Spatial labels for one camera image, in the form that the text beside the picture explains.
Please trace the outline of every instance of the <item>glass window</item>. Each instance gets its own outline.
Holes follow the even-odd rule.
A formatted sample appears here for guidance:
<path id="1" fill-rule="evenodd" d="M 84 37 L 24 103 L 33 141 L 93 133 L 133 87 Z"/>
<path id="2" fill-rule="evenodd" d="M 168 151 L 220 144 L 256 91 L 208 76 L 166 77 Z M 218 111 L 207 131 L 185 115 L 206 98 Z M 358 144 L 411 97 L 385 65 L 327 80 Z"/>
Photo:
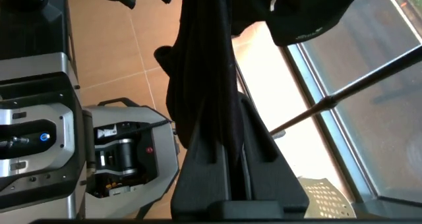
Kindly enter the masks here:
<path id="1" fill-rule="evenodd" d="M 422 9 L 422 0 L 408 3 Z M 325 94 L 421 43 L 422 21 L 404 7 L 355 0 L 339 25 L 303 44 Z M 378 195 L 422 202 L 422 63 L 345 99 L 335 112 Z"/>

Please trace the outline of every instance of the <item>black rod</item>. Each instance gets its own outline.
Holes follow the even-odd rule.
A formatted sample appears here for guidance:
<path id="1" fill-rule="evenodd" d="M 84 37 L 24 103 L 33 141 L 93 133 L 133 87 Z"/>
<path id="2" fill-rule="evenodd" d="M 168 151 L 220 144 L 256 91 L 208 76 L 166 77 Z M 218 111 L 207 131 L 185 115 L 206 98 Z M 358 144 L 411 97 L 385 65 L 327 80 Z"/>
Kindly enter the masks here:
<path id="1" fill-rule="evenodd" d="M 361 90 L 388 78 L 418 62 L 422 61 L 422 45 L 419 45 L 406 53 L 400 55 L 399 57 L 391 60 L 390 62 L 384 64 L 383 66 L 373 70 L 372 72 L 358 78 L 357 80 L 349 83 L 347 86 L 339 89 L 334 92 L 332 95 L 328 95 L 320 100 L 318 103 L 314 104 L 311 108 L 301 113 L 300 115 L 294 117 L 283 125 L 275 128 L 270 132 L 271 135 L 277 134 L 290 126 L 293 126 L 313 115 L 319 114 L 323 111 L 333 109 L 339 102 L 343 99 L 346 99 Z"/>

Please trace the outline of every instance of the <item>tiled floor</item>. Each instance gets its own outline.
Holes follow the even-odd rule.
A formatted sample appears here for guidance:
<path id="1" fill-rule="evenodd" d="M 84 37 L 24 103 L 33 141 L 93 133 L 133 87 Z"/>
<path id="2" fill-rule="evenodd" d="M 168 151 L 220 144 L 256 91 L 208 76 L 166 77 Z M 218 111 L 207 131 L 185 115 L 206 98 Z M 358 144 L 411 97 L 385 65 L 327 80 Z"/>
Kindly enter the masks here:
<path id="1" fill-rule="evenodd" d="M 69 5 L 82 103 L 128 97 L 168 115 L 168 76 L 152 53 L 159 46 L 174 43 L 181 0 L 169 5 L 160 0 L 136 0 L 132 11 L 105 0 L 69 0 Z M 265 24 L 259 22 L 246 29 L 233 40 L 233 46 L 258 112 L 269 129 L 306 108 Z M 311 119 L 287 130 L 277 142 L 298 176 L 327 177 L 347 192 Z M 180 164 L 185 153 L 182 150 L 179 154 Z M 173 190 L 174 185 L 146 218 L 171 217 Z"/>

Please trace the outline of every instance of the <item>blue button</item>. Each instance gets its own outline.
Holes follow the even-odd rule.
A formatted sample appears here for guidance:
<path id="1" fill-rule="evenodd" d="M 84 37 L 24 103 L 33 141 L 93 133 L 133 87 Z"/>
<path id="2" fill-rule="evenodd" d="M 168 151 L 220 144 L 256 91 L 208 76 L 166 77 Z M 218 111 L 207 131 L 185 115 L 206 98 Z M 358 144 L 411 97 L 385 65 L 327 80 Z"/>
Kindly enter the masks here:
<path id="1" fill-rule="evenodd" d="M 40 140 L 43 141 L 43 142 L 45 142 L 45 141 L 47 141 L 49 139 L 50 139 L 50 134 L 48 134 L 48 133 L 43 133 L 40 136 Z"/>

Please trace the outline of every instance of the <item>black fabric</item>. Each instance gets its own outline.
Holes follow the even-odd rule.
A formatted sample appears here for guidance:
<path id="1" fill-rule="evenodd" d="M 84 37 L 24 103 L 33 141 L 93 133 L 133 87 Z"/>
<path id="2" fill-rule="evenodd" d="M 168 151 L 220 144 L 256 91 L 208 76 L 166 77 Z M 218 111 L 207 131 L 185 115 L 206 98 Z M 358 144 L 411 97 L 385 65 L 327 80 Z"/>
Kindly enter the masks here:
<path id="1" fill-rule="evenodd" d="M 183 0 L 174 46 L 158 48 L 154 55 L 170 77 L 166 103 L 182 145 L 189 145 L 205 101 L 212 137 L 229 144 L 227 149 L 235 161 L 243 144 L 243 122 L 230 9 L 230 0 Z"/>
<path id="2" fill-rule="evenodd" d="M 354 0 L 233 0 L 234 36 L 256 21 L 266 21 L 278 46 L 313 39 L 333 28 Z"/>

